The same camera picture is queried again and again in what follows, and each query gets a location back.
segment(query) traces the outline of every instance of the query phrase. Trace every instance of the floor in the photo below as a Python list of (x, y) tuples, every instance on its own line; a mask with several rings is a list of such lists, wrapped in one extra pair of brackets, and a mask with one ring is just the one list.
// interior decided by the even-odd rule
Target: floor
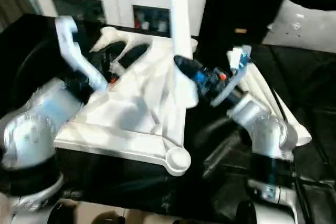
[[(125, 209), (120, 207), (104, 206), (88, 202), (80, 202), (77, 207), (77, 224), (91, 224), (94, 218), (103, 213), (115, 211), (119, 216), (124, 216), (126, 224), (173, 224), (178, 217), (161, 216), (150, 212), (144, 212), (135, 209)], [(210, 224), (208, 222), (188, 222), (181, 221), (181, 224)]]

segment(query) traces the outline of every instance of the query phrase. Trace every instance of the white plastic object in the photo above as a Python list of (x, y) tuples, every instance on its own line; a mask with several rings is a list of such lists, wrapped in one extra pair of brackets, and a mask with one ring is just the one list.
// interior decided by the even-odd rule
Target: white plastic object
[(145, 21), (141, 24), (141, 29), (148, 30), (149, 29), (149, 22)]
[[(170, 0), (170, 24), (174, 42), (174, 55), (193, 59), (190, 44), (190, 23), (188, 15), (188, 0)], [(174, 98), (181, 108), (192, 108), (198, 104), (196, 84), (174, 67)]]
[(276, 207), (269, 207), (254, 203), (256, 213), (256, 223), (258, 224), (296, 224), (295, 220), (288, 212)]
[[(262, 74), (258, 68), (253, 63), (248, 63), (245, 67), (247, 72), (246, 75), (242, 78), (239, 86), (243, 91), (248, 91), (252, 95), (261, 99), (264, 103), (268, 105), (271, 109), (273, 115), (282, 118), (281, 111), (279, 106), (268, 86), (267, 82), (263, 78)], [(288, 107), (285, 105), (281, 97), (276, 93), (278, 100), (284, 110), (284, 113), (287, 117), (288, 122), (294, 127), (298, 134), (298, 143), (296, 146), (302, 146), (311, 141), (311, 135), (307, 129), (298, 122), (295, 116), (291, 113)]]
[(108, 83), (104, 76), (81, 54), (78, 43), (74, 42), (72, 33), (77, 32), (77, 26), (70, 16), (55, 20), (59, 49), (62, 57), (73, 68), (81, 71), (89, 78), (89, 83), (95, 90), (106, 90)]
[(173, 176), (183, 175), (191, 157), (183, 148), (186, 109), (174, 102), (172, 39), (110, 27), (101, 32), (94, 51), (118, 40), (127, 43), (121, 57), (135, 45), (150, 46), (108, 92), (91, 96), (60, 130), (55, 146), (159, 164)]
[(158, 25), (158, 31), (167, 32), (168, 23), (166, 21), (160, 21)]
[(246, 67), (244, 67), (241, 70), (238, 70), (237, 73), (231, 78), (229, 84), (214, 100), (211, 101), (210, 105), (212, 107), (217, 107), (218, 105), (220, 105), (228, 97), (228, 95), (235, 89), (235, 87), (240, 83), (245, 74), (246, 74)]
[(283, 0), (263, 44), (336, 52), (336, 11), (308, 9)]
[(232, 51), (230, 52), (231, 54), (231, 59), (230, 59), (230, 68), (231, 69), (239, 69), (239, 62), (240, 62), (240, 57), (243, 53), (243, 49), (241, 47), (234, 47)]

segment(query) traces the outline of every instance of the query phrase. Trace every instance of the black fabric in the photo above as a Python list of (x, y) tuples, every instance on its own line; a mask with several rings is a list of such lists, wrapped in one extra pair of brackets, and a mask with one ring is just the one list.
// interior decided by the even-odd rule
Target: black fabric
[(236, 214), (237, 223), (257, 224), (256, 211), (251, 201), (243, 201), (239, 204)]
[(3, 149), (2, 146), (0, 146), (0, 160), (2, 160), (4, 154), (5, 154), (5, 149)]
[(119, 60), (120, 65), (127, 69), (147, 51), (149, 46), (149, 44), (136, 45)]
[(19, 170), (6, 171), (10, 184), (9, 194), (13, 196), (30, 195), (54, 185), (60, 177), (55, 157), (44, 163)]
[[(306, 8), (336, 10), (336, 0), (291, 0)], [(265, 37), (282, 0), (207, 0), (197, 49), (208, 66), (227, 67), (223, 57), (232, 46), (258, 44)], [(246, 29), (237, 33), (236, 28)]]
[(47, 224), (75, 224), (76, 206), (57, 203), (52, 209)]
[(110, 62), (115, 60), (117, 56), (121, 54), (126, 46), (124, 41), (116, 41), (109, 44), (105, 48), (102, 48), (98, 52), (92, 52), (87, 54), (88, 60), (94, 65), (94, 67), (101, 72), (107, 81), (110, 82)]
[[(88, 37), (85, 47), (89, 50), (98, 39), (101, 27), (92, 23), (83, 25)], [(12, 51), (16, 56), (1, 54), (0, 84), (3, 94), (8, 94), (18, 65), (34, 45), (48, 33), (54, 32), (54, 19), (26, 15), (0, 34), (0, 50)], [(13, 46), (13, 41), (21, 41), (20, 47)], [(215, 41), (215, 46), (218, 47), (216, 43), (220, 45), (220, 42)], [(335, 55), (286, 47), (252, 46), (251, 56), (261, 73), (313, 136), (311, 143), (295, 149), (294, 156), (298, 173), (305, 179), (303, 184), (312, 202), (316, 223), (321, 223), (318, 220), (336, 223), (332, 196), (336, 166)], [(29, 72), (43, 71), (32, 65)], [(44, 80), (44, 74), (39, 77), (41, 82), (48, 81)], [(32, 89), (34, 82), (32, 80), (29, 83)], [(31, 96), (30, 90), (20, 91), (23, 97)], [(7, 111), (10, 107), (10, 98), (6, 100), (0, 107), (1, 111)], [(209, 167), (212, 159), (196, 162), (198, 150), (194, 143), (197, 133), (223, 118), (227, 108), (225, 103), (215, 109), (200, 103), (187, 110), (184, 146), (191, 154), (192, 166), (182, 177), (169, 175), (159, 165), (57, 150), (58, 165), (65, 176), (63, 197), (191, 219), (233, 223), (239, 203), (249, 199), (246, 194), (246, 179), (251, 158), (250, 140), (235, 124), (227, 124), (221, 130), (206, 136), (209, 142), (223, 142), (220, 162), (209, 176), (203, 176), (203, 171)], [(319, 145), (324, 147), (325, 155), (321, 153)], [(3, 178), (0, 171), (1, 191), (7, 186)]]

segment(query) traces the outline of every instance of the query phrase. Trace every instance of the white rod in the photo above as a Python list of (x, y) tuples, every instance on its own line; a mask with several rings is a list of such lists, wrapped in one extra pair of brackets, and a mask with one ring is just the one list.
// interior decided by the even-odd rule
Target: white rod
[(174, 54), (192, 59), (188, 0), (170, 0), (170, 24)]
[[(193, 59), (188, 0), (170, 0), (170, 26), (174, 55)], [(180, 108), (192, 108), (198, 104), (196, 84), (174, 66), (174, 100)]]

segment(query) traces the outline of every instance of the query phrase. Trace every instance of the black cable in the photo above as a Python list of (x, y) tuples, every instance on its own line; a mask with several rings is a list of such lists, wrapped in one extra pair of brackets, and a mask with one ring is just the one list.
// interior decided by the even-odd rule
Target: black cable
[[(269, 50), (271, 51), (271, 55), (272, 55), (272, 58), (273, 58), (273, 60), (274, 60), (274, 62), (276, 63), (276, 65), (277, 65), (277, 67), (279, 68), (279, 70), (280, 70), (280, 75), (281, 75), (281, 77), (282, 77), (282, 79), (286, 82), (286, 83), (290, 83), (290, 79), (289, 78), (287, 78), (286, 76), (285, 76), (285, 68), (283, 67), (283, 65), (282, 65), (282, 63), (280, 62), (280, 60), (276, 57), (276, 53), (274, 52), (274, 48), (273, 48), (273, 46), (269, 46)], [(289, 94), (292, 96), (292, 97), (294, 97), (294, 93), (295, 93), (295, 91), (293, 90), (293, 88), (291, 87), (291, 86), (287, 86), (287, 89), (288, 89), (288, 92), (289, 92)]]
[(295, 191), (297, 192), (298, 199), (301, 205), (302, 214), (304, 217), (304, 220), (306, 224), (314, 224), (314, 215), (311, 208), (311, 205), (309, 203), (309, 199), (306, 193), (306, 190), (301, 182), (300, 177), (298, 176), (298, 173), (296, 171), (296, 167), (294, 168), (295, 173), (293, 173), (293, 179), (294, 179), (294, 186)]
[[(281, 106), (280, 101), (279, 101), (274, 89), (270, 86), (269, 82), (267, 82), (265, 76), (264, 76), (264, 79), (265, 79), (265, 81), (268, 85), (268, 88), (272, 92), (272, 95), (273, 95), (273, 97), (274, 97), (274, 99), (275, 99), (275, 101), (276, 101), (276, 103), (279, 107), (279, 110), (281, 112), (281, 115), (282, 115), (283, 119), (285, 121), (287, 121), (287, 117), (285, 115), (283, 107)], [(308, 199), (308, 196), (306, 194), (306, 190), (305, 190), (304, 186), (302, 185), (302, 183), (300, 181), (300, 176), (297, 172), (296, 166), (292, 170), (292, 174), (294, 175), (294, 177), (293, 177), (294, 186), (295, 186), (295, 189), (296, 189), (296, 192), (297, 192), (297, 195), (298, 195), (298, 199), (299, 199), (299, 202), (300, 202), (300, 205), (301, 205), (304, 220), (305, 220), (306, 224), (314, 224), (313, 211), (312, 211), (311, 205), (309, 203), (309, 199)]]
[[(309, 115), (310, 115), (309, 118), (311, 118), (311, 120), (313, 120), (313, 118), (314, 118), (313, 115), (312, 114), (309, 114)], [(314, 136), (316, 136), (316, 131), (315, 131), (315, 127), (313, 125), (314, 125), (314, 123), (312, 123), (311, 134), (314, 137)], [(335, 172), (333, 166), (330, 164), (329, 157), (327, 155), (326, 150), (323, 147), (322, 142), (319, 140), (318, 137), (315, 137), (314, 141), (313, 141), (313, 144), (314, 144), (315, 148), (317, 149), (325, 168), (327, 169), (328, 172), (330, 172), (330, 174), (332, 174), (333, 178), (336, 179), (336, 172)]]
[(239, 142), (240, 142), (239, 138), (233, 138), (229, 140), (228, 143), (227, 141), (222, 141), (217, 146), (217, 148), (213, 150), (211, 155), (209, 155), (209, 157), (206, 159), (207, 162), (204, 167), (202, 177), (204, 179), (208, 179), (213, 174), (213, 172), (216, 170), (216, 168), (220, 166), (220, 162), (227, 156), (230, 149), (236, 144), (238, 144)]

